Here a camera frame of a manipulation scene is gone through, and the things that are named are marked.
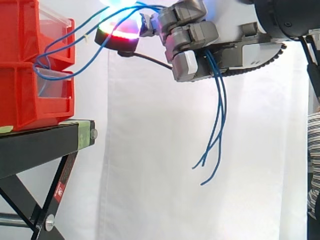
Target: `red plastic drawer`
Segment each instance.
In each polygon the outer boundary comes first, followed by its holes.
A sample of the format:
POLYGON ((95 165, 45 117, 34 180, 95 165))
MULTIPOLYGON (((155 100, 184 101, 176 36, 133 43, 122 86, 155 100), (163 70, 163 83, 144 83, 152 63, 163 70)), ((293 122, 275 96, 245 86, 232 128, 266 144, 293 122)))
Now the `red plastic drawer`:
POLYGON ((49 127, 74 115, 73 78, 46 81, 36 75, 31 62, 18 62, 0 63, 0 82, 0 128, 12 126, 14 131, 21 131, 49 127))
MULTIPOLYGON (((0 0, 0 16, 0 63, 34 63, 46 46, 75 29, 73 20, 40 6, 38 0, 0 0)), ((50 50, 74 41, 72 35, 50 50)), ((49 60, 52 70, 63 71, 75 63, 75 47, 54 53, 49 60)))

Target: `metal rod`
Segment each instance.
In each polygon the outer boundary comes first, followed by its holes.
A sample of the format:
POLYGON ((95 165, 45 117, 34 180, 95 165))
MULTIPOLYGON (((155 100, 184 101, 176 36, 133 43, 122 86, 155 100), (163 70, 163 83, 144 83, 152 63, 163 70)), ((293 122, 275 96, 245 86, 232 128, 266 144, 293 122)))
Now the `metal rod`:
POLYGON ((0 213, 0 226, 29 228, 18 215, 8 213, 0 213))

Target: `black table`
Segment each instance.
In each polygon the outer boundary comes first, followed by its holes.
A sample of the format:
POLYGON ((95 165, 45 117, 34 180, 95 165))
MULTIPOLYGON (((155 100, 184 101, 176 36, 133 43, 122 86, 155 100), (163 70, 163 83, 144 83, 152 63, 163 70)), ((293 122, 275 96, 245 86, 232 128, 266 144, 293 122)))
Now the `black table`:
POLYGON ((64 240, 55 227, 55 216, 78 151, 94 145, 97 136, 91 120, 0 134, 0 195, 16 212, 0 213, 0 226, 29 228, 33 231, 31 240, 64 240), (58 158, 59 167, 40 207, 17 174, 58 158))

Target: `metal bolt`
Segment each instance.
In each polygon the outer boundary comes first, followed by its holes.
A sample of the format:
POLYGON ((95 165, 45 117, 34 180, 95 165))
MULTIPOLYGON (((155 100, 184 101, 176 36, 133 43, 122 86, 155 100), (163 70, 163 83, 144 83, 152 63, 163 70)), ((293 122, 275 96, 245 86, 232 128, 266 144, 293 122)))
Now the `metal bolt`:
POLYGON ((44 227, 47 232, 51 232, 52 229, 54 229, 54 227, 55 227, 55 216, 54 215, 51 214, 46 218, 44 227))
POLYGON ((285 25, 287 28, 291 28, 291 27, 292 27, 292 23, 291 23, 291 22, 286 22, 284 25, 285 25))
POLYGON ((90 138, 91 138, 92 140, 96 140, 96 139, 98 138, 98 131, 97 131, 97 129, 92 129, 92 130, 90 131, 90 138))

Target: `blue wire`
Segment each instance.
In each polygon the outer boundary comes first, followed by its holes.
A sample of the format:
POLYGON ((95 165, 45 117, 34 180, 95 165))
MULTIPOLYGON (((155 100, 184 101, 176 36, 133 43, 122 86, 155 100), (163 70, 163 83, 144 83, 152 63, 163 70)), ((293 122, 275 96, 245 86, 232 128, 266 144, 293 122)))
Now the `blue wire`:
POLYGON ((217 137, 215 138, 215 140, 213 141, 212 143, 212 139, 213 139, 213 136, 216 132, 216 129, 217 129, 217 125, 218 125, 218 120, 219 120, 219 114, 220 114, 220 108, 221 108, 221 105, 223 105, 223 102, 222 102, 222 97, 221 97, 221 88, 220 88, 220 84, 219 84, 219 79, 218 79, 218 75, 219 75, 219 72, 217 71, 217 68, 214 67, 214 62, 212 61, 211 59, 211 56, 208 54, 209 51, 206 51, 206 56, 207 56, 207 59, 209 61, 209 64, 213 70, 213 73, 214 73, 214 78, 215 78, 215 83, 216 83, 216 87, 217 87, 217 91, 218 91, 218 107, 217 107, 217 115, 216 115, 216 119, 215 119, 215 123, 214 123, 214 127, 213 127, 213 130, 212 130, 212 133, 211 133, 211 136, 210 136, 210 140, 208 142, 208 146, 207 146, 207 149, 205 151, 205 153, 202 155, 201 159, 198 161, 198 163, 192 168, 192 169, 196 169, 201 163, 202 163, 202 166, 204 167, 205 164, 206 164, 206 158, 208 156, 208 153, 210 152, 210 150, 215 146, 215 144, 217 143, 217 141, 219 140, 219 137, 220 135, 222 134, 223 132, 223 127, 224 127, 224 116, 222 115, 221 117, 221 126, 220 126, 220 131, 217 135, 217 137))
MULTIPOLYGON (((142 1, 137 1, 136 4, 143 5, 143 6, 148 6, 148 4, 145 4, 145 3, 142 2, 142 1)), ((160 9, 165 9, 165 8, 167 8, 167 6, 164 6, 164 5, 153 5, 153 6, 155 6, 155 7, 157 7, 157 8, 160 8, 160 9)))
MULTIPOLYGON (((100 23, 98 23, 96 26, 94 26, 91 30, 88 31, 87 34, 90 34, 91 32, 93 32, 96 28, 99 27, 99 25, 105 21, 107 21, 108 19, 112 18, 113 16, 115 16, 116 14, 118 13, 121 13, 123 11, 126 11, 126 10, 129 10, 129 9, 135 9, 134 11, 132 11, 127 17, 123 18, 113 29, 112 33, 114 32, 114 30, 116 28, 119 27, 119 25, 121 25, 125 20, 127 20, 130 16, 132 16, 135 12, 141 10, 141 9, 154 9, 154 7, 152 5, 150 6, 133 6, 133 7, 125 7, 119 11, 117 11, 116 13, 113 13, 112 15, 110 15, 109 17, 106 17, 104 20, 102 20, 100 23)), ((103 48, 106 46, 106 44, 108 43, 108 41, 110 40, 110 38, 112 37, 112 33, 105 39, 105 41, 103 42, 103 44, 100 46, 100 48, 98 49, 98 51, 95 53, 95 55, 92 57, 92 59, 83 67, 81 68, 79 71, 73 73, 73 74, 70 74, 68 76, 65 76, 65 77, 48 77, 48 76, 45 76, 45 75, 42 75, 40 72, 38 72, 37 70, 37 65, 39 65, 38 62, 36 62, 34 65, 33 65, 33 70, 36 72, 36 74, 45 79, 45 80, 49 80, 49 81, 60 81, 60 80, 66 80, 66 79, 69 79, 69 78, 72 78, 72 77, 75 77, 79 74, 81 74, 85 69, 87 69, 91 64, 92 62, 97 58, 97 56, 100 54, 100 52, 103 50, 103 48)), ((50 55, 50 54, 53 54, 53 53, 57 53, 57 52, 60 52, 64 49, 68 49, 70 48, 71 46, 77 44, 78 42, 80 42, 82 39, 84 39, 85 37, 81 37, 79 38, 78 40, 76 40, 75 42, 73 42, 72 44, 69 44, 68 46, 65 46, 65 47, 62 47, 60 49, 57 49, 57 50, 54 50, 54 51, 50 51, 50 52, 47 52, 45 54, 41 54, 37 57, 37 59, 41 58, 41 57, 44 57, 44 56, 47 56, 47 55, 50 55)))
POLYGON ((87 35, 91 34, 94 30, 96 30, 100 24, 104 23, 105 21, 109 20, 110 18, 114 17, 115 15, 121 13, 121 12, 124 12, 126 10, 130 10, 130 9, 136 9, 137 11, 138 10, 141 10, 141 9, 152 9, 154 10, 154 7, 152 5, 150 6, 131 6, 131 7, 125 7, 125 8, 122 8, 121 10, 118 10, 116 11, 115 13, 111 14, 110 16, 104 18, 103 20, 101 20, 98 24, 96 24, 93 28, 91 28, 85 35, 83 35, 82 37, 80 37, 79 39, 77 39, 76 41, 74 41, 73 43, 65 46, 65 47, 62 47, 62 48, 59 48, 59 49, 56 49, 56 50, 53 50, 53 51, 50 51, 50 52, 46 52, 46 53, 43 53, 43 54, 40 54, 36 57, 36 60, 37 60, 37 63, 39 64, 39 59, 40 58, 43 58, 45 56, 48 56, 48 55, 51 55, 51 54, 55 54, 55 53, 58 53, 58 52, 61 52, 63 50, 66 50, 76 44, 78 44, 79 42, 81 42, 83 39, 86 38, 87 35))
POLYGON ((220 116, 220 108, 221 108, 221 105, 223 104, 222 97, 221 97, 220 83, 219 83, 219 79, 217 77, 218 76, 218 71, 216 70, 216 68, 213 68, 212 70, 213 70, 213 73, 214 73, 214 79, 215 79, 216 87, 217 87, 217 90, 218 90, 218 107, 217 107, 217 110, 216 110, 217 113, 216 113, 216 117, 215 117, 213 130, 212 130, 208 145, 207 145, 205 153, 204 153, 204 158, 202 160, 202 167, 204 167, 206 165, 207 156, 208 156, 209 151, 210 151, 209 149, 210 149, 210 146, 212 144, 212 140, 214 138, 214 135, 216 133, 216 129, 217 129, 217 126, 218 126, 218 121, 219 121, 219 116, 220 116))
POLYGON ((193 167, 193 169, 195 169, 196 167, 199 166, 199 164, 201 162, 202 162, 202 165, 204 165, 203 162, 205 162, 209 151, 219 141, 219 143, 218 143, 218 160, 217 160, 216 166, 214 168, 214 171, 213 171, 212 175, 206 181, 201 183, 201 186, 209 183, 215 177, 215 175, 216 175, 216 173, 217 173, 217 171, 219 169, 219 166, 220 166, 220 163, 221 163, 221 157, 222 157, 222 135, 223 135, 223 130, 224 130, 225 123, 226 123, 226 115, 227 115, 227 91, 226 91, 226 86, 224 84, 224 80, 223 80, 222 74, 221 74, 221 72, 220 72, 220 70, 218 68, 218 65, 217 65, 212 53, 210 51, 208 51, 208 50, 206 51, 206 57, 208 58, 209 64, 210 64, 210 66, 211 66, 211 68, 213 70, 213 73, 214 73, 214 78, 215 78, 215 82, 216 82, 216 86, 217 86, 217 90, 218 90, 218 95, 219 95, 218 111, 221 110, 222 117, 221 117, 221 128, 220 128, 220 132, 219 132, 218 136, 216 137, 216 139, 211 144, 213 136, 214 136, 214 133, 216 131, 216 128, 215 128, 216 127, 216 123, 215 123, 214 127, 213 127, 213 131, 212 131, 211 137, 210 137, 210 140, 209 140, 209 143, 208 143, 209 147, 207 147, 207 150, 203 154, 203 156, 201 157, 200 161, 196 164, 195 167, 193 167), (220 78, 221 85, 222 85, 222 90, 223 90, 223 95, 224 95, 224 103, 222 101, 221 87, 220 87, 219 78, 220 78))
MULTIPOLYGON (((79 31, 80 29, 82 29, 85 25, 87 25, 92 19, 94 19, 96 16, 98 16, 99 14, 103 13, 105 10, 107 10, 109 7, 104 7, 101 10, 97 11, 95 14, 93 14, 91 17, 89 17, 84 23, 82 23, 80 26, 78 26, 77 28, 75 28, 73 31, 69 32, 68 34, 64 35, 63 37, 53 41, 52 43, 50 43, 45 49, 44 49, 44 53, 46 53, 49 48, 51 48, 53 45, 55 45, 56 43, 70 37, 71 35, 75 34, 77 31, 79 31)), ((51 64, 50 64, 50 60, 48 56, 45 56, 45 59, 48 63, 48 66, 42 64, 41 62, 38 62, 40 64, 41 67, 45 68, 45 69, 51 69, 51 64)))

